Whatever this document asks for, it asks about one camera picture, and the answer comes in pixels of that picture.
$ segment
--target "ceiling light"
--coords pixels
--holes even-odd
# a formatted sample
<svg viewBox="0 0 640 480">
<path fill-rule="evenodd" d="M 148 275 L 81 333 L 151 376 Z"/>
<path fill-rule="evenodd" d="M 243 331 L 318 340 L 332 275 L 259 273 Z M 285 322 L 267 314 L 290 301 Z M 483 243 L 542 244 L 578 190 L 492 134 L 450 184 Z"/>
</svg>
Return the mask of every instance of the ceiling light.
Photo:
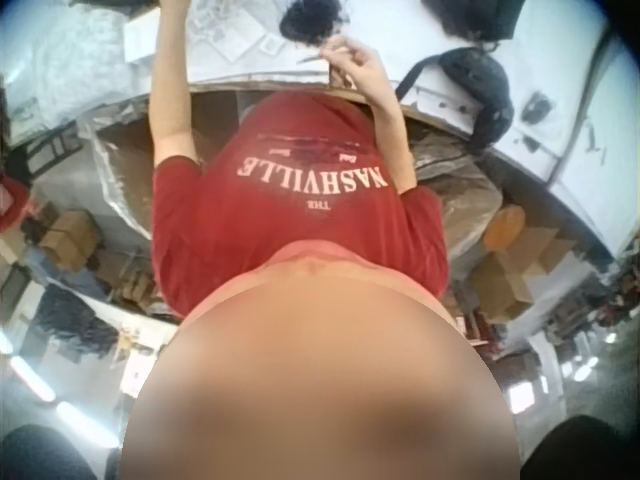
<svg viewBox="0 0 640 480">
<path fill-rule="evenodd" d="M 549 393 L 549 382 L 547 381 L 547 377 L 544 375 L 540 376 L 540 383 L 542 384 L 542 391 L 544 393 Z"/>
<path fill-rule="evenodd" d="M 573 372 L 573 363 L 571 362 L 564 362 L 562 364 L 562 366 L 560 367 L 560 369 L 562 370 L 562 376 L 564 378 L 567 378 L 569 375 L 571 375 L 571 373 Z"/>
<path fill-rule="evenodd" d="M 53 389 L 22 358 L 13 357 L 9 360 L 9 365 L 43 402 L 53 402 L 56 399 Z"/>
<path fill-rule="evenodd" d="M 576 371 L 576 374 L 574 375 L 573 379 L 576 382 L 582 382 L 591 374 L 591 371 L 592 370 L 590 366 L 583 365 Z"/>
<path fill-rule="evenodd" d="M 0 353 L 3 355 L 11 355 L 13 353 L 13 345 L 11 345 L 11 342 L 2 330 L 0 330 Z"/>
<path fill-rule="evenodd" d="M 56 407 L 56 412 L 65 423 L 95 445 L 102 448 L 115 448 L 120 445 L 118 437 L 70 403 L 61 402 Z"/>
<path fill-rule="evenodd" d="M 536 403 L 536 397 L 533 393 L 533 385 L 531 382 L 518 383 L 511 387 L 507 393 L 509 395 L 511 412 L 514 415 L 524 412 L 527 408 Z"/>
</svg>

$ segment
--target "plastic bag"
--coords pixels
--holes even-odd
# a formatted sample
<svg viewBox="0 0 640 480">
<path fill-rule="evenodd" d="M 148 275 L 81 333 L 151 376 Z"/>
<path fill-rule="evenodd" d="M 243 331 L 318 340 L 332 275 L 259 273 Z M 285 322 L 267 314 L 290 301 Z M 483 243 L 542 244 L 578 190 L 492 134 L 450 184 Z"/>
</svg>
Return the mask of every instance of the plastic bag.
<svg viewBox="0 0 640 480">
<path fill-rule="evenodd" d="M 126 21 L 111 10 L 76 5 L 40 43 L 34 58 L 36 96 L 48 128 L 133 94 L 131 67 L 124 61 Z"/>
<path fill-rule="evenodd" d="M 149 146 L 148 151 L 139 152 L 140 158 L 132 158 L 132 151 L 120 148 L 114 142 L 105 141 L 99 132 L 118 124 L 131 124 L 144 121 L 147 104 L 139 100 L 121 105 L 103 107 L 80 116 L 77 121 L 78 136 L 91 144 L 93 158 L 100 175 L 102 194 L 105 201 L 135 231 L 147 239 L 151 239 L 150 212 L 152 199 L 151 177 L 153 175 L 153 158 Z M 117 162 L 126 156 L 127 162 Z M 127 188 L 137 179 L 136 189 Z"/>
<path fill-rule="evenodd" d="M 449 261 L 463 255 L 480 240 L 502 205 L 502 193 L 470 158 L 464 159 L 459 168 L 420 184 L 432 189 L 442 201 Z"/>
</svg>

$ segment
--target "box stack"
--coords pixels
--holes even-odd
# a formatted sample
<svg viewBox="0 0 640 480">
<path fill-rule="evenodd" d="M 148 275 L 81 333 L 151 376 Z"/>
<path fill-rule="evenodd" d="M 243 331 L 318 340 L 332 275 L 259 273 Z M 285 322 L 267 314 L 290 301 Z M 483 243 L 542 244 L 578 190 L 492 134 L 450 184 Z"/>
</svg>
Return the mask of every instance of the box stack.
<svg viewBox="0 0 640 480">
<path fill-rule="evenodd" d="M 40 248 L 59 268 L 82 270 L 101 241 L 100 231 L 84 210 L 62 213 L 40 241 Z"/>
<path fill-rule="evenodd" d="M 127 272 L 116 289 L 116 297 L 126 306 L 147 315 L 170 314 L 153 275 L 141 270 Z"/>
<path fill-rule="evenodd" d="M 525 278 L 550 274 L 576 245 L 563 233 L 566 218 L 557 208 L 523 192 L 512 195 L 518 204 L 501 209 L 490 223 L 483 243 L 492 253 L 469 277 L 488 323 L 522 315 L 534 302 Z"/>
</svg>

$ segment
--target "brown cardboard box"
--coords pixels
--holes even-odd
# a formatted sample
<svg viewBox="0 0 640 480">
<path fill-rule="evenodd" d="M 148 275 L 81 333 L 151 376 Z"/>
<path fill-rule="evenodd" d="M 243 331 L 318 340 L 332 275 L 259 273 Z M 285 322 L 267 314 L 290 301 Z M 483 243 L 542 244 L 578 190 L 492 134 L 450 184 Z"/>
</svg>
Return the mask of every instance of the brown cardboard box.
<svg viewBox="0 0 640 480">
<path fill-rule="evenodd" d="M 576 243 L 574 240 L 554 239 L 538 258 L 538 265 L 545 273 L 551 273 Z"/>
<path fill-rule="evenodd" d="M 99 264 L 95 272 L 96 277 L 110 285 L 111 288 L 116 288 L 121 283 L 128 257 L 120 253 L 100 250 L 96 253 L 96 258 Z"/>
<path fill-rule="evenodd" d="M 533 304 L 522 274 L 504 252 L 485 258 L 469 277 L 488 323 L 508 323 Z"/>
<path fill-rule="evenodd" d="M 68 233 L 86 258 L 93 254 L 100 243 L 100 232 L 89 214 L 82 210 L 64 212 L 51 229 Z"/>
<path fill-rule="evenodd" d="M 136 303 L 140 303 L 145 297 L 149 297 L 151 295 L 153 287 L 153 277 L 148 273 L 141 274 L 131 294 L 131 300 Z"/>
<path fill-rule="evenodd" d="M 124 298 L 125 300 L 133 299 L 133 291 L 136 288 L 136 285 L 138 284 L 138 279 L 140 278 L 140 274 L 141 272 L 139 270 L 135 270 L 131 272 L 129 275 L 127 275 L 127 277 L 123 281 L 121 297 Z"/>
<path fill-rule="evenodd" d="M 40 242 L 40 248 L 53 263 L 64 270 L 79 272 L 87 262 L 87 256 L 66 232 L 49 230 Z"/>
<path fill-rule="evenodd" d="M 556 228 L 527 226 L 518 238 L 506 249 L 513 268 L 522 274 L 540 275 L 540 266 L 536 265 L 542 252 L 553 242 L 558 233 Z"/>
</svg>

